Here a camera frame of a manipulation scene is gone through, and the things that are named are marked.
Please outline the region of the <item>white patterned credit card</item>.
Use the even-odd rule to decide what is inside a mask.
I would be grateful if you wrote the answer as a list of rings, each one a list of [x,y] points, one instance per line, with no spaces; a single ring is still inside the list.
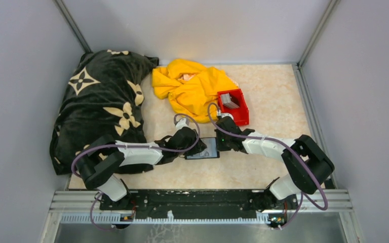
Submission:
[[[200,153],[188,156],[187,159],[215,158],[216,156],[217,156],[216,151],[204,150]]]

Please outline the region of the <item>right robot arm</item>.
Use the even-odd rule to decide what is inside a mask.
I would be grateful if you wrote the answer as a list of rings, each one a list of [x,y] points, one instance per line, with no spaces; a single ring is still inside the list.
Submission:
[[[229,116],[214,125],[220,151],[263,155],[284,163],[288,173],[266,188],[265,203],[272,209],[279,208],[290,195],[314,194],[335,170],[333,162],[308,135],[296,139],[270,137],[253,129],[241,130]]]

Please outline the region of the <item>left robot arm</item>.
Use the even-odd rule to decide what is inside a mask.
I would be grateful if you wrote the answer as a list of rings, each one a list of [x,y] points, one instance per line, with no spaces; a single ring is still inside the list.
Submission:
[[[116,174],[137,174],[156,165],[171,163],[177,157],[203,152],[207,145],[196,130],[182,127],[174,135],[149,143],[128,143],[106,135],[77,155],[72,171],[78,173],[85,187],[106,195],[118,209],[132,202],[129,189]]]

